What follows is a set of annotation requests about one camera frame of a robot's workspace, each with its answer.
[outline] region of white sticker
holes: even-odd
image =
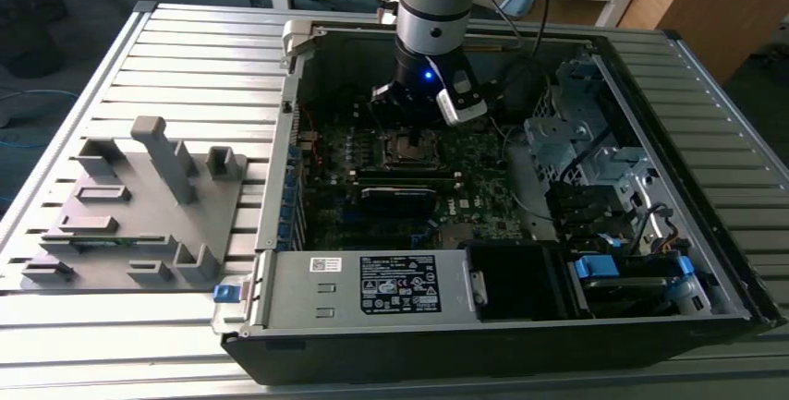
[[[312,257],[310,258],[311,273],[338,273],[343,270],[343,259]]]

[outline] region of warning label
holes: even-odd
[[[360,257],[364,314],[442,311],[435,256]]]

